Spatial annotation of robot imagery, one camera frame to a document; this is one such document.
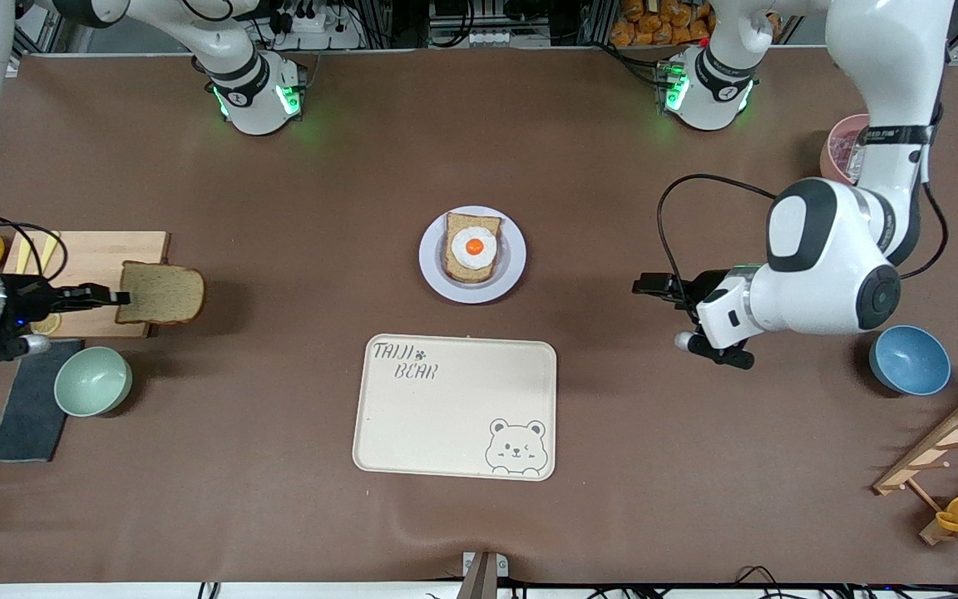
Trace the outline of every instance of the white plate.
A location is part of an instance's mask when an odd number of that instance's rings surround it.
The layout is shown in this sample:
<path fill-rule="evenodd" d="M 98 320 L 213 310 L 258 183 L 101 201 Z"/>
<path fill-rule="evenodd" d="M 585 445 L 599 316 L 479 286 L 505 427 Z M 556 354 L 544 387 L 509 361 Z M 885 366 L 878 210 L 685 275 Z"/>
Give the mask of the white plate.
<path fill-rule="evenodd" d="M 460 283 L 446 274 L 444 268 L 446 251 L 446 215 L 449 212 L 469 216 L 497 216 L 501 219 L 501 231 L 498 234 L 497 259 L 494 273 L 482 283 Z M 423 231 L 419 242 L 419 269 L 427 284 L 445 297 L 461 304 L 483 304 L 493 302 L 509 292 L 524 274 L 527 263 L 527 244 L 520 227 L 512 219 L 485 205 L 463 205 L 442 213 Z"/>
<path fill-rule="evenodd" d="M 377 334 L 365 349 L 353 462 L 374 473 L 546 480 L 556 466 L 556 351 Z"/>

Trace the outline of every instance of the wooden cutting board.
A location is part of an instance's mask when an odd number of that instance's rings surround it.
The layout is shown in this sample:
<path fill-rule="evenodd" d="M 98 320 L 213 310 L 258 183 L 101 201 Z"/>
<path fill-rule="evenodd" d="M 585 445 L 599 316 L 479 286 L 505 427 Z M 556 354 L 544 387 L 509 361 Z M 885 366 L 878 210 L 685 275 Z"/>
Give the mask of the wooden cutting board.
<path fill-rule="evenodd" d="M 43 253 L 47 236 L 41 232 L 29 232 L 35 242 L 35 250 Z M 111 291 L 121 287 L 122 263 L 125 260 L 150 262 L 159 265 L 168 253 L 168 238 L 164 231 L 62 231 L 62 241 L 68 246 L 69 262 L 65 270 L 52 284 L 54 287 L 70 287 L 84 283 L 105 285 Z M 17 261 L 22 246 L 27 246 L 21 235 L 15 235 L 10 246 L 10 257 L 3 273 L 17 273 Z M 49 276 L 62 264 L 62 250 L 57 247 L 43 274 Z M 27 274 L 37 273 L 35 255 L 29 255 Z M 53 338 L 85 337 L 146 337 L 150 326 L 146 323 L 118 324 L 115 307 L 102 307 L 81 312 L 62 314 L 62 326 L 54 331 Z"/>

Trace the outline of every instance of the dark gray cloth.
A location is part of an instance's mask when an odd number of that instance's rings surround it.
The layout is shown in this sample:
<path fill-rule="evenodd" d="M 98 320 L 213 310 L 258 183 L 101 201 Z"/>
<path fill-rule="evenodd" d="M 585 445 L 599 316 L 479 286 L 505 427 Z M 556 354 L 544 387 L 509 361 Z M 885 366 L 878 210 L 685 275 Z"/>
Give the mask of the dark gray cloth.
<path fill-rule="evenodd" d="M 54 379 L 80 349 L 80 339 L 54 341 L 45 353 L 20 360 L 0 418 L 0 462 L 53 459 L 65 425 L 65 413 L 54 401 Z"/>

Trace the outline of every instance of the pink bowl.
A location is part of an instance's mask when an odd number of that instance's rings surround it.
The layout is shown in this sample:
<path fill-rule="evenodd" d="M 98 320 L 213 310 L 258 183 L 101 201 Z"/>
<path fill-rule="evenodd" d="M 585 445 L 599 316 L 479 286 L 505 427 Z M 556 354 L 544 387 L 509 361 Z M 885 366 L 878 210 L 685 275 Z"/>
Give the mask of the pink bowl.
<path fill-rule="evenodd" d="M 837 166 L 832 154 L 832 144 L 835 143 L 835 140 L 840 139 L 855 140 L 856 134 L 862 131 L 864 126 L 867 126 L 868 121 L 870 121 L 870 118 L 866 114 L 854 114 L 842 118 L 833 126 L 833 129 L 830 129 L 825 143 L 822 144 L 822 151 L 818 155 L 818 171 L 822 173 L 822 177 L 830 179 L 830 181 L 845 183 L 847 186 L 855 185 L 851 179 L 845 176 L 844 171 Z"/>

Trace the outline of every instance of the black cable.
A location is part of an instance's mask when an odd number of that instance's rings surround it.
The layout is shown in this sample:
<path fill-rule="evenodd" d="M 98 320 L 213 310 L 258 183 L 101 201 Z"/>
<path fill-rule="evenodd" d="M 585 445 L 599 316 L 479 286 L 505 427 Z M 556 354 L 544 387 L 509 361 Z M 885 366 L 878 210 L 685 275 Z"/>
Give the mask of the black cable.
<path fill-rule="evenodd" d="M 208 584 L 210 587 L 210 594 L 205 595 L 205 585 Z M 216 599 L 220 595 L 220 583 L 219 582 L 210 582 L 210 583 L 201 583 L 198 585 L 198 599 Z"/>
<path fill-rule="evenodd" d="M 16 226 L 14 223 L 11 223 L 11 221 L 7 221 L 5 219 L 0 219 L 0 227 L 11 227 L 16 232 L 18 232 L 18 234 L 22 236 L 22 238 L 24 238 L 24 241 L 27 242 L 27 246 L 29 246 L 30 249 L 32 249 L 32 255 L 35 258 L 35 272 L 37 272 L 38 275 L 42 277 L 42 260 L 39 259 L 39 253 L 37 250 L 35 250 L 35 242 L 32 241 L 31 236 L 29 236 L 27 232 L 24 231 L 23 228 L 20 228 Z"/>
<path fill-rule="evenodd" d="M 340 2 L 339 4 L 336 4 L 336 7 L 343 7 L 343 4 Z M 350 10 L 350 7 L 345 7 L 345 8 L 346 8 L 346 14 L 349 15 L 349 20 L 351 20 L 351 22 L 356 22 L 360 24 L 361 28 L 364 29 L 366 32 L 368 32 L 368 35 L 372 35 L 372 37 L 375 37 L 375 38 L 382 37 L 384 41 L 387 42 L 388 44 L 393 41 L 393 39 L 389 35 L 381 31 L 373 30 L 372 27 L 369 26 L 368 20 L 364 18 L 364 14 L 361 13 L 360 8 L 357 8 L 357 15 L 353 14 L 353 11 Z M 338 20 L 342 20 L 342 15 L 339 14 L 338 10 L 335 11 L 335 16 L 338 17 Z"/>
<path fill-rule="evenodd" d="M 34 225 L 32 223 L 18 223 L 18 221 L 3 219 L 3 217 L 0 216 L 0 227 L 3 227 L 3 226 L 10 227 L 14 229 L 16 232 L 18 232 L 18 234 L 22 235 L 24 238 L 24 241 L 26 241 L 27 245 L 31 247 L 32 255 L 35 258 L 35 265 L 37 266 L 37 273 L 39 273 L 39 276 L 45 276 L 43 275 L 43 272 L 42 272 L 42 261 L 41 259 L 39 259 L 38 251 L 35 250 L 35 242 L 32 241 L 31 236 L 29 236 L 27 232 L 24 231 L 24 229 L 28 228 L 28 229 L 42 232 L 42 234 L 52 236 L 54 240 L 57 240 L 57 245 L 60 245 L 62 248 L 62 265 L 58 266 L 57 270 L 54 270 L 53 275 L 46 277 L 46 280 L 48 281 L 55 280 L 58 276 L 61 275 L 61 273 L 64 272 L 65 266 L 68 265 L 69 263 L 69 249 L 68 249 L 68 246 L 65 244 L 65 240 L 62 239 L 60 235 L 56 234 L 56 232 L 46 227 L 41 227 L 39 225 Z"/>
<path fill-rule="evenodd" d="M 258 31 L 258 37 L 261 38 L 261 45 L 264 46 L 265 50 L 271 50 L 269 46 L 269 41 L 265 39 L 265 34 L 261 33 L 261 26 L 258 24 L 258 19 L 250 17 L 250 22 L 254 24 L 254 29 Z"/>
<path fill-rule="evenodd" d="M 763 566 L 742 566 L 742 570 L 746 570 L 746 572 L 739 573 L 738 577 L 735 577 L 733 584 L 739 584 L 743 582 L 745 579 L 748 579 L 748 577 L 752 576 L 753 573 L 755 572 L 762 573 L 762 575 L 764 575 L 764 577 L 768 579 L 769 583 L 778 584 L 775 582 L 775 577 L 771 576 L 771 570 L 768 570 L 767 568 Z"/>
<path fill-rule="evenodd" d="M 808 599 L 807 597 L 802 597 L 799 595 L 793 595 L 791 592 L 765 592 L 765 594 L 757 597 L 757 599 Z"/>
<path fill-rule="evenodd" d="M 643 61 L 643 60 L 640 60 L 639 58 L 627 57 L 619 50 L 616 50 L 615 48 L 613 48 L 612 46 L 609 46 L 608 44 L 602 44 L 602 42 L 586 42 L 585 46 L 593 46 L 595 48 L 600 48 L 601 50 L 605 50 L 605 53 L 608 53 L 610 57 L 613 57 L 615 58 L 615 60 L 619 61 L 620 64 L 623 65 L 623 68 L 627 69 L 628 73 L 631 73 L 632 76 L 635 76 L 635 79 L 638 79 L 639 81 L 641 81 L 642 83 L 645 83 L 646 85 L 653 85 L 653 87 L 661 87 L 661 85 L 663 85 L 662 82 L 657 81 L 655 79 L 649 79 L 646 76 L 642 75 L 641 72 L 635 71 L 635 67 L 643 67 L 650 70 L 657 68 L 657 63 Z"/>
<path fill-rule="evenodd" d="M 468 35 L 472 34 L 472 28 L 475 27 L 476 23 L 476 8 L 472 4 L 472 0 L 463 0 L 464 1 L 464 12 L 461 12 L 461 27 L 457 30 L 457 34 L 453 35 L 453 38 L 449 42 L 431 42 L 431 46 L 436 48 L 452 48 L 457 45 L 460 45 L 460 42 L 464 42 L 465 39 L 468 39 Z"/>
<path fill-rule="evenodd" d="M 609 599 L 609 592 L 623 592 L 624 597 L 638 599 L 662 599 L 672 591 L 672 587 L 658 589 L 646 584 L 616 584 L 614 587 L 597 587 L 586 599 Z M 524 597 L 527 597 L 527 587 L 524 587 Z"/>
<path fill-rule="evenodd" d="M 580 31 L 582 30 L 576 29 L 571 33 L 564 33 L 562 35 L 543 35 L 543 34 L 540 34 L 539 32 L 535 32 L 535 37 L 540 37 L 542 39 L 549 39 L 549 41 L 554 41 L 554 39 L 564 39 L 566 37 L 574 37 L 575 35 L 578 35 Z"/>
<path fill-rule="evenodd" d="M 197 16 L 202 20 L 208 20 L 208 22 L 225 22 L 225 20 L 230 19 L 235 15 L 235 5 L 231 3 L 231 0 L 224 0 L 224 4 L 228 5 L 228 14 L 223 17 L 211 17 L 209 15 L 203 15 L 201 12 L 195 10 L 194 7 L 190 5 L 190 2 L 187 0 L 180 0 L 183 3 L 184 7 L 187 7 L 187 10 L 190 11 L 190 14 Z"/>
<path fill-rule="evenodd" d="M 944 212 L 941 211 L 941 207 L 938 205 L 938 200 L 936 200 L 934 197 L 934 191 L 931 189 L 931 183 L 923 183 L 923 191 L 926 192 L 926 199 L 931 203 L 931 208 L 934 208 L 934 215 L 938 217 L 938 221 L 941 223 L 941 243 L 938 244 L 938 249 L 936 249 L 934 255 L 932 255 L 924 265 L 919 266 L 919 268 L 912 270 L 906 275 L 901 275 L 902 280 L 925 273 L 927 269 L 935 265 L 936 262 L 941 258 L 941 255 L 944 254 L 944 249 L 948 245 L 948 220 L 946 220 L 944 217 Z"/>
<path fill-rule="evenodd" d="M 675 255 L 672 255 L 672 249 L 670 249 L 670 246 L 668 246 L 668 236 L 664 234 L 664 202 L 668 200 L 669 194 L 672 193 L 672 190 L 675 189 L 675 187 L 680 186 L 682 183 L 687 181 L 692 181 L 693 179 L 708 179 L 708 181 L 726 183 L 726 185 L 740 187 L 740 189 L 767 197 L 768 200 L 775 200 L 776 196 L 767 190 L 760 189 L 760 187 L 751 186 L 748 183 L 742 183 L 741 181 L 735 181 L 734 179 L 721 177 L 719 175 L 709 175 L 707 173 L 695 173 L 693 175 L 680 177 L 675 179 L 675 181 L 672 181 L 672 185 L 669 185 L 668 189 L 664 190 L 660 200 L 657 202 L 657 232 L 660 235 L 660 244 L 664 246 L 664 253 L 668 255 L 668 262 L 670 262 L 670 265 L 672 265 L 672 273 L 675 275 L 675 284 L 679 288 L 679 295 L 682 297 L 682 304 L 685 307 L 685 312 L 687 312 L 687 315 L 693 324 L 696 325 L 700 323 L 700 318 L 697 315 L 696 308 L 693 306 L 693 302 L 689 300 L 689 296 L 687 293 L 685 293 L 685 289 L 682 289 L 682 275 L 679 273 L 678 263 L 675 261 Z"/>

